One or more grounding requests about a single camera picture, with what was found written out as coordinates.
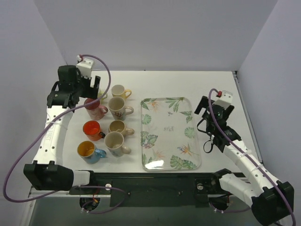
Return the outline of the light green octagonal mug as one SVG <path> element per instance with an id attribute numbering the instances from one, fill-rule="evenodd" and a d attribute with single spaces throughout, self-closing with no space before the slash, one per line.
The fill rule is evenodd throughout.
<path id="1" fill-rule="evenodd" d="M 108 94 L 107 94 L 107 93 L 104 94 L 104 93 L 101 91 L 101 89 L 99 89 L 98 94 L 97 94 L 97 97 L 98 97 L 98 98 L 101 97 L 101 100 L 103 101 L 103 100 L 105 100 L 105 99 L 108 97 Z"/>

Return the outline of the pink floral mug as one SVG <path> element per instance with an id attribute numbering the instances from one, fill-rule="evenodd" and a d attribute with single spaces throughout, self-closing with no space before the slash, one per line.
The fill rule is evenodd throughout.
<path id="1" fill-rule="evenodd" d="M 95 121 L 102 119 L 109 111 L 106 106 L 101 105 L 100 100 L 93 104 L 85 106 L 85 109 L 87 110 L 87 113 L 89 114 L 90 118 Z"/>

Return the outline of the yellow mug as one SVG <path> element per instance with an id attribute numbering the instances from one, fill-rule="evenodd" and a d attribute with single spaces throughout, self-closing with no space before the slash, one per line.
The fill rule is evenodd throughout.
<path id="1" fill-rule="evenodd" d="M 126 100 L 131 96 L 132 91 L 130 89 L 125 89 L 122 85 L 115 85 L 111 88 L 111 94 L 113 97 L 121 97 Z"/>

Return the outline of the cream leaf pattern mug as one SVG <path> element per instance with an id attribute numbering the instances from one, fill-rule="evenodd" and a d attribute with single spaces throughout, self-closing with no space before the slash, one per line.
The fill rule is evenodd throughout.
<path id="1" fill-rule="evenodd" d="M 127 106 L 121 97 L 112 97 L 108 102 L 108 108 L 115 120 L 124 121 L 127 115 L 134 112 L 133 107 Z"/>

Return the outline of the orange mug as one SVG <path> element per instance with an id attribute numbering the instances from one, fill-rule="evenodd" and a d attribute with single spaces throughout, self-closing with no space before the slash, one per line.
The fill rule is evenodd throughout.
<path id="1" fill-rule="evenodd" d="M 97 121 L 87 121 L 83 125 L 83 132 L 91 141 L 98 141 L 105 138 L 105 134 L 102 131 L 100 124 Z"/>

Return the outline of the round beige mug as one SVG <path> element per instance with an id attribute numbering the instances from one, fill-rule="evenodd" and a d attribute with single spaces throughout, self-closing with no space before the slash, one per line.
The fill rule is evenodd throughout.
<path id="1" fill-rule="evenodd" d="M 110 123 L 109 132 L 114 132 L 114 131 L 121 133 L 124 137 L 133 135 L 135 133 L 134 129 L 128 128 L 126 124 L 121 120 L 114 120 L 113 122 Z"/>

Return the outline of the cream floral mug front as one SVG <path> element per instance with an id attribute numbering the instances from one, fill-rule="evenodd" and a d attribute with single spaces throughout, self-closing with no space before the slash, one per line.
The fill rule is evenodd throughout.
<path id="1" fill-rule="evenodd" d="M 115 157 L 121 157 L 124 154 L 130 154 L 132 152 L 131 148 L 124 145 L 124 141 L 124 136 L 117 131 L 109 132 L 104 138 L 106 147 Z"/>

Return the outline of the blue glazed mug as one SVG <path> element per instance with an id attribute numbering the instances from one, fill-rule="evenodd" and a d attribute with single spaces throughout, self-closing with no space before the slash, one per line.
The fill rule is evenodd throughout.
<path id="1" fill-rule="evenodd" d="M 107 156 L 103 149 L 97 148 L 91 141 L 81 142 L 78 145 L 77 153 L 88 164 L 95 164 Z"/>

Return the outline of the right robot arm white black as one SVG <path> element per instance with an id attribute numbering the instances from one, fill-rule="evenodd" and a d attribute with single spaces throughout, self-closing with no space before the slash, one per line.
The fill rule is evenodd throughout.
<path id="1" fill-rule="evenodd" d="M 247 181 L 243 181 L 228 169 L 215 172 L 210 180 L 211 189 L 220 193 L 223 190 L 235 195 L 252 211 L 256 220 L 269 226 L 291 216 L 293 225 L 294 188 L 289 182 L 281 182 L 273 176 L 246 147 L 240 135 L 227 125 L 227 119 L 234 110 L 232 94 L 219 92 L 217 100 L 203 96 L 195 110 L 206 122 L 204 133 L 209 136 L 211 146 L 216 146 L 241 170 Z"/>

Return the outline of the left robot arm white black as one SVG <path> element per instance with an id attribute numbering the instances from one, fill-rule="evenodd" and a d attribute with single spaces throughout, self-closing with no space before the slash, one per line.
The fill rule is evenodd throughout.
<path id="1" fill-rule="evenodd" d="M 64 65 L 58 68 L 58 81 L 47 97 L 46 133 L 24 175 L 36 190 L 69 191 L 75 186 L 91 194 L 97 182 L 88 170 L 71 170 L 63 166 L 63 146 L 69 122 L 79 99 L 95 99 L 100 77 L 91 84 L 92 66 Z"/>

